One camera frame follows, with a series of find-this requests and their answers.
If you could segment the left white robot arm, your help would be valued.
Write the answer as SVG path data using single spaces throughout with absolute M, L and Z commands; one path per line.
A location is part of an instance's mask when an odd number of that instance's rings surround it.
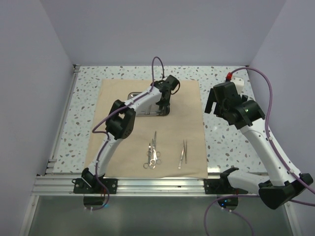
M 94 134 L 101 133 L 97 129 L 104 124 L 105 139 L 91 164 L 82 171 L 81 180 L 86 189 L 97 193 L 105 187 L 100 179 L 105 175 L 107 166 L 118 145 L 133 131 L 137 116 L 166 116 L 170 113 L 170 97 L 180 88 L 180 81 L 169 75 L 165 80 L 155 81 L 135 97 L 120 101 L 116 100 L 109 112 L 92 130 Z

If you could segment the small steel scissors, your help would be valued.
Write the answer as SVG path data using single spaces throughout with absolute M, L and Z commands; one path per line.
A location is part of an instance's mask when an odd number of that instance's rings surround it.
M 155 160 L 153 159 L 153 151 L 152 151 L 152 145 L 149 144 L 148 151 L 147 151 L 147 162 L 143 164 L 144 169 L 154 169 L 155 168 Z

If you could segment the beige surgical drape cloth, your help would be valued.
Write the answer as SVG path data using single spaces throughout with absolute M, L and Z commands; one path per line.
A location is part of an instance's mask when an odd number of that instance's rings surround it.
M 150 86 L 150 82 L 136 80 L 104 80 L 98 95 L 94 113 L 93 129 L 109 115 L 116 100 L 126 101 Z M 105 125 L 92 133 L 86 154 L 87 168 L 105 139 Z M 147 151 L 157 132 L 157 151 L 162 163 L 154 169 L 144 169 Z M 188 141 L 187 164 L 183 160 L 179 170 L 179 160 L 183 140 Z M 180 82 L 179 90 L 170 97 L 170 113 L 167 116 L 135 118 L 132 133 L 115 150 L 107 166 L 104 177 L 112 178 L 164 178 L 192 177 L 206 178 L 207 157 L 203 127 L 201 98 L 197 81 Z

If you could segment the steel hemostat forceps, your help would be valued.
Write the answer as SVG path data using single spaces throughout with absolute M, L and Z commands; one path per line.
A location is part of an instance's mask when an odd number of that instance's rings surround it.
M 148 152 L 147 152 L 147 155 L 149 157 L 151 157 L 151 155 L 153 154 L 153 149 L 155 149 L 155 151 L 157 153 L 157 157 L 160 157 L 160 152 L 157 151 L 157 132 L 156 131 L 154 133 L 154 137 L 152 139 L 152 143 L 149 144 L 149 148 L 148 148 Z

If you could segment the stainless steel instrument tray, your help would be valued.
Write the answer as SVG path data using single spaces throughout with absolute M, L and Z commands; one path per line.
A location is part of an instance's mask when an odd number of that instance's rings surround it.
M 139 110 L 137 109 L 136 110 L 136 115 L 139 116 L 139 117 L 158 117 L 158 113 L 160 111 L 159 109 L 159 106 L 157 104 L 153 104 L 151 105 L 151 111 L 150 111 L 150 114 L 149 115 L 145 115 L 145 109 L 142 109 L 142 110 Z

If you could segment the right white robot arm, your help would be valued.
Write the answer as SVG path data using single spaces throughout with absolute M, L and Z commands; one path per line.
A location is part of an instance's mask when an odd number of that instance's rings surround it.
M 232 79 L 210 89 L 205 113 L 213 112 L 246 137 L 252 145 L 267 176 L 244 173 L 231 167 L 220 174 L 217 184 L 206 193 L 257 194 L 270 209 L 277 209 L 300 195 L 313 183 L 308 173 L 302 173 L 284 153 L 271 130 L 265 127 L 265 114 L 260 106 L 241 95 L 242 79 Z

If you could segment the fine steel tweezers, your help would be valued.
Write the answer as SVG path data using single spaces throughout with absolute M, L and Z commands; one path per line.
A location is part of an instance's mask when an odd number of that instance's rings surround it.
M 185 146 L 184 146 L 184 148 L 185 148 L 185 164 L 187 164 L 187 145 L 188 145 L 188 141 L 187 140 L 185 140 Z

